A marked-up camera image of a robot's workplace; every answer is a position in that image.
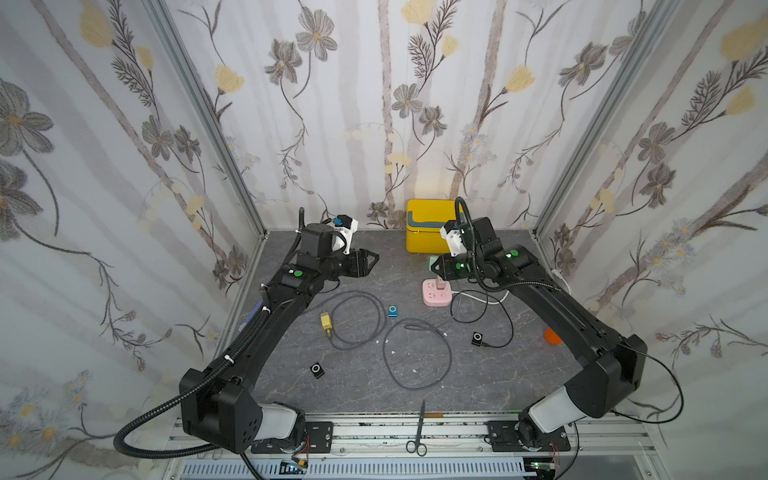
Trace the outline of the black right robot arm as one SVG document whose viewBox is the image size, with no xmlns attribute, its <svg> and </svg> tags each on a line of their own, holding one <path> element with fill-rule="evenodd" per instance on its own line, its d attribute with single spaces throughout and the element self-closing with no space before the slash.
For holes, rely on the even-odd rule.
<svg viewBox="0 0 768 480">
<path fill-rule="evenodd" d="M 488 218 L 449 220 L 440 235 L 449 251 L 432 264 L 432 272 L 444 281 L 474 279 L 487 293 L 511 293 L 554 331 L 582 367 L 520 412 L 514 430 L 523 448 L 541 449 L 555 442 L 565 425 L 603 417 L 640 387 L 644 341 L 600 321 L 553 281 L 531 251 L 504 246 Z"/>
</svg>

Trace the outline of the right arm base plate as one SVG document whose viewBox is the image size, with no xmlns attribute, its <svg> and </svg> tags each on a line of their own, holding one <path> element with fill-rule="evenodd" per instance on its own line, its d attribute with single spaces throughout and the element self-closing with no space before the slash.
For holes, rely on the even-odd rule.
<svg viewBox="0 0 768 480">
<path fill-rule="evenodd" d="M 532 421 L 488 421 L 487 440 L 494 452 L 554 453 L 572 450 L 563 427 L 545 433 Z"/>
</svg>

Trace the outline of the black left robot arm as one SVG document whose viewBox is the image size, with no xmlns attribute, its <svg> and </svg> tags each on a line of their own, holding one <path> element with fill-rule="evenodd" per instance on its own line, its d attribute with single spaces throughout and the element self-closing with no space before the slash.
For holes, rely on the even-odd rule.
<svg viewBox="0 0 768 480">
<path fill-rule="evenodd" d="M 301 447 L 304 413 L 281 403 L 262 404 L 251 389 L 283 335 L 326 282 L 365 277 L 378 262 L 378 254 L 352 248 L 357 229 L 357 220 L 348 215 L 299 229 L 285 260 L 261 288 L 260 308 L 235 340 L 205 370 L 183 376 L 185 433 L 236 454 L 261 441 Z"/>
</svg>

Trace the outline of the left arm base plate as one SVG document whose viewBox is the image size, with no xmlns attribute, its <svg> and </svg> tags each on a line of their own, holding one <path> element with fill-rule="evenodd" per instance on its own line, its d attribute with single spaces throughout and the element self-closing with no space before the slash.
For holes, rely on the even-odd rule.
<svg viewBox="0 0 768 480">
<path fill-rule="evenodd" d="M 260 440 L 250 447 L 250 452 L 253 454 L 328 454 L 332 448 L 333 433 L 333 422 L 307 422 L 302 436 Z"/>
</svg>

